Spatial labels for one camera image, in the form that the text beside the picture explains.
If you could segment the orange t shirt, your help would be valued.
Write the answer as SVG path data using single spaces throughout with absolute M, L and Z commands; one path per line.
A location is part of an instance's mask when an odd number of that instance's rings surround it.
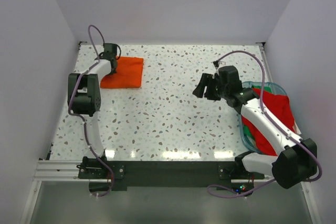
M 105 76 L 100 82 L 103 89 L 136 89 L 142 85 L 144 59 L 120 57 L 117 72 Z

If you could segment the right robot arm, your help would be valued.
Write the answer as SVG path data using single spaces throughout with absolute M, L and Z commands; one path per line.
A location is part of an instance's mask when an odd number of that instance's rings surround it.
M 234 165 L 237 177 L 246 178 L 254 172 L 269 175 L 285 189 L 321 178 L 316 143 L 310 138 L 302 139 L 285 126 L 263 103 L 263 91 L 257 93 L 243 86 L 234 66 L 217 67 L 214 74 L 203 73 L 193 95 L 211 101 L 224 99 L 256 127 L 275 151 L 274 156 L 253 151 L 237 156 Z

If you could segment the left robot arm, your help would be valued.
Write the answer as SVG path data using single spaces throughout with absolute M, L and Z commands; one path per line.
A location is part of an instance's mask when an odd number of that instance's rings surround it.
M 100 82 L 117 72 L 120 56 L 119 45 L 104 43 L 103 51 L 92 66 L 68 76 L 68 113 L 82 120 L 88 158 L 101 158 L 105 154 L 98 127 L 98 112 L 102 104 Z

